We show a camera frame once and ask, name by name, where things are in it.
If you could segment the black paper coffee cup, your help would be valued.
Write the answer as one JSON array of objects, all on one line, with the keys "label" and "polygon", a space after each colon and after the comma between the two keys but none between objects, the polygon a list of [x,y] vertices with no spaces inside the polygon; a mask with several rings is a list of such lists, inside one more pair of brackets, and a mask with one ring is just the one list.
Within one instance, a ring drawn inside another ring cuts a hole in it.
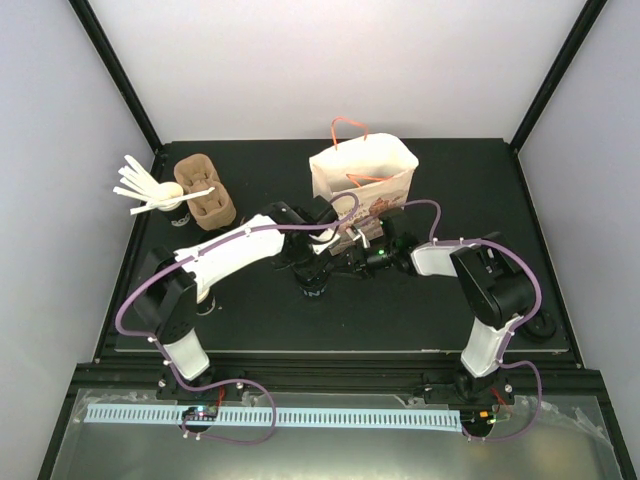
[{"label": "black paper coffee cup", "polygon": [[329,277],[327,272],[320,272],[313,277],[295,275],[300,291],[309,299],[317,299],[325,293]]},{"label": "black paper coffee cup", "polygon": [[215,309],[216,298],[213,292],[208,291],[207,296],[202,296],[198,300],[199,302],[196,306],[196,314],[198,316],[207,316]]}]

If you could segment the cream bear-print paper bag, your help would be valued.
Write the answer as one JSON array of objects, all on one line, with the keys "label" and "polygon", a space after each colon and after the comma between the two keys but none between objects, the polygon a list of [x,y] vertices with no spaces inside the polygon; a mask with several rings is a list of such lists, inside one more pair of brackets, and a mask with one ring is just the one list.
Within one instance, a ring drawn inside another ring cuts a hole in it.
[{"label": "cream bear-print paper bag", "polygon": [[[338,141],[336,123],[341,120],[364,134]],[[331,248],[337,254],[351,244],[347,228],[407,200],[419,160],[399,138],[371,134],[366,125],[346,117],[334,118],[330,131],[333,145],[309,158],[313,194],[327,200],[343,192],[358,197],[356,214],[338,228],[340,241]]]}]

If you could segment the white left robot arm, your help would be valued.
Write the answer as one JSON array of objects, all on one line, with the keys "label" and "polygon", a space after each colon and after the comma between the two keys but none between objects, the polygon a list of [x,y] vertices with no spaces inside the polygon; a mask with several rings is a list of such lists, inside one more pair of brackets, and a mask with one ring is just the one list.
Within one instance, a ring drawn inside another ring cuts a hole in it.
[{"label": "white left robot arm", "polygon": [[196,332],[195,319],[215,304],[212,287],[263,259],[277,257],[291,267],[301,286],[322,290],[319,265],[338,239],[342,221],[333,204],[315,197],[308,208],[273,203],[239,227],[198,245],[158,249],[144,267],[149,278],[126,300],[123,319],[132,307],[145,324],[141,333],[160,345],[165,360],[180,374],[179,386],[193,399],[207,397],[215,376]]}]

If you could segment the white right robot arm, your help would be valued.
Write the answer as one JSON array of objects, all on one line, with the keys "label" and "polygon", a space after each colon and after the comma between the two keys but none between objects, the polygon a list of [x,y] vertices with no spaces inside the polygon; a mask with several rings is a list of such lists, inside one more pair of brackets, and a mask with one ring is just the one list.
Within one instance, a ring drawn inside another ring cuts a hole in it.
[{"label": "white right robot arm", "polygon": [[367,239],[363,224],[348,228],[354,242],[347,249],[348,265],[364,277],[393,266],[409,275],[458,280],[474,321],[460,358],[466,371],[457,374],[454,388],[461,400],[479,402],[491,390],[488,376],[501,367],[510,339],[539,310],[540,283],[524,260],[499,242],[498,232],[479,239],[420,241],[407,221],[399,208],[381,215],[379,246]]}]

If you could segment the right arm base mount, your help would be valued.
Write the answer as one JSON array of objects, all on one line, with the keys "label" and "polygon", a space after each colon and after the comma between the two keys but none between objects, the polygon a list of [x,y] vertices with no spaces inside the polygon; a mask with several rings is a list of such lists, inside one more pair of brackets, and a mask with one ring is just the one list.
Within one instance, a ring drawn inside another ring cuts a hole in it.
[{"label": "right arm base mount", "polygon": [[513,394],[506,390],[507,379],[496,371],[486,377],[475,378],[463,368],[427,372],[418,391],[427,403],[491,406],[504,402],[514,404]]}]

